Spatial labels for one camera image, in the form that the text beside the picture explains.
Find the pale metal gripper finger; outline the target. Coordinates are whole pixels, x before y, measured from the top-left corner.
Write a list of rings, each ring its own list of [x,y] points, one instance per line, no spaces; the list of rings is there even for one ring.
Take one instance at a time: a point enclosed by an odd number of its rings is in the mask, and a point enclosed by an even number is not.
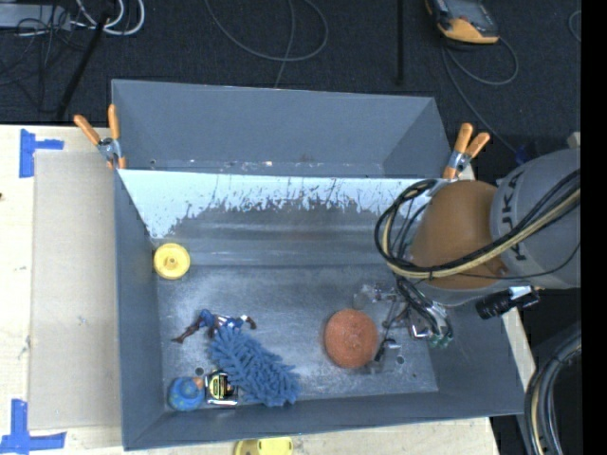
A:
[[[384,282],[363,283],[353,294],[354,308],[367,308],[372,304],[394,303],[396,301],[395,288]]]
[[[377,353],[368,363],[369,373],[391,373],[398,366],[397,360],[401,355],[401,344],[393,338],[388,338],[380,343]]]

